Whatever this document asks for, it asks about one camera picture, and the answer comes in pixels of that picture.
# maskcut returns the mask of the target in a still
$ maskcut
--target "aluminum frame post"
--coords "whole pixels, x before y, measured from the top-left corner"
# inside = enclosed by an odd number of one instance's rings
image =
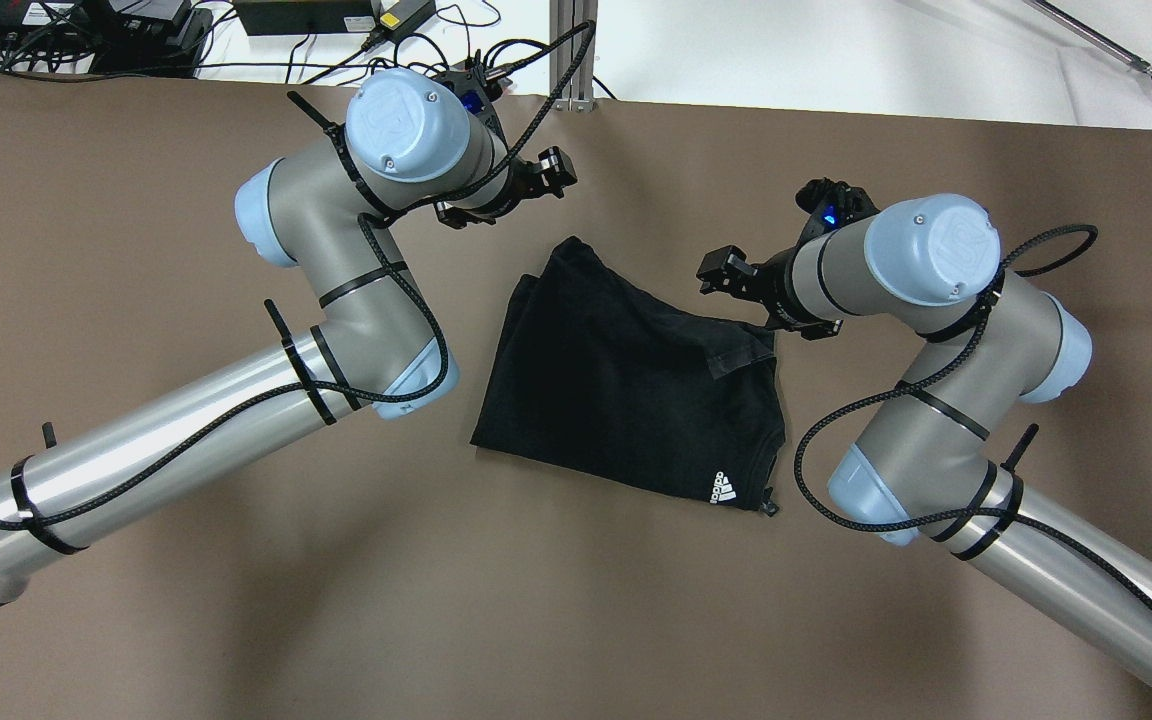
[[[585,20],[598,20],[598,0],[550,0],[550,37],[559,37]],[[598,106],[594,101],[594,41],[598,40],[594,38],[590,43],[585,59],[571,82],[563,88],[554,108],[591,113]],[[576,55],[576,41],[564,41],[550,53],[550,83],[558,83],[563,77]]]

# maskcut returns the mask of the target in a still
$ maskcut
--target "black bracket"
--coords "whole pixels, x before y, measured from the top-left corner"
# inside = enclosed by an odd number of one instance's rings
[[[515,161],[509,173],[508,187],[497,200],[483,209],[456,209],[448,202],[438,202],[434,213],[438,222],[453,229],[463,229],[470,223],[494,225],[499,217],[518,206],[523,200],[553,195],[563,196],[563,188],[576,184],[576,169],[573,160],[558,145],[540,153],[535,162]]]
[[[776,291],[774,274],[783,272],[785,265],[791,263],[797,250],[791,249],[774,256],[763,265],[751,265],[745,262],[745,252],[740,247],[719,247],[710,251],[700,260],[696,270],[696,279],[700,281],[700,294],[723,291],[735,300],[759,302],[767,308],[768,318],[764,327],[799,333],[803,340],[824,340],[833,338],[842,329],[842,320],[803,320],[794,319],[781,306],[781,302],[790,302],[791,297]],[[798,316],[808,316],[801,309]]]
[[[492,105],[505,91],[500,88],[499,81],[488,81],[486,77],[486,65],[483,63],[482,53],[475,53],[463,63],[440,71],[431,79],[448,88],[452,94],[461,100],[468,113],[479,119],[501,142],[505,141],[505,129],[500,126],[500,118]]]
[[[878,207],[865,188],[832,179],[814,179],[805,183],[794,195],[794,204],[812,215],[799,234],[799,245],[878,214]]]

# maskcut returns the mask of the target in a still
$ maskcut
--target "metal rod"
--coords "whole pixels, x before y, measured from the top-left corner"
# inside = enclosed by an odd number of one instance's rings
[[[1083,40],[1091,41],[1092,45],[1105,51],[1105,53],[1119,60],[1120,63],[1128,65],[1129,68],[1147,74],[1152,78],[1152,65],[1146,59],[1111,40],[1111,38],[1097,31],[1096,28],[1089,26],[1083,20],[1075,18],[1074,15],[1061,10],[1055,5],[1048,3],[1047,0],[1025,0],[1025,3],[1029,3],[1039,13],[1047,15],[1048,18],[1055,20],[1056,23],[1069,29],[1074,35],[1082,37]]]

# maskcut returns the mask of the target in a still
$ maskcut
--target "adidas logo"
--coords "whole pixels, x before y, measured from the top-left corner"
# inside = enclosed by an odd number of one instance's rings
[[[710,505],[718,505],[728,500],[736,500],[736,491],[732,488],[732,480],[727,479],[727,475],[714,475],[714,492],[708,493]]]

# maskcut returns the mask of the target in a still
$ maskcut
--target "black power supply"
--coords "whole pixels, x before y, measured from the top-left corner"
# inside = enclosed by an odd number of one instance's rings
[[[380,0],[233,0],[247,35],[371,32]]]

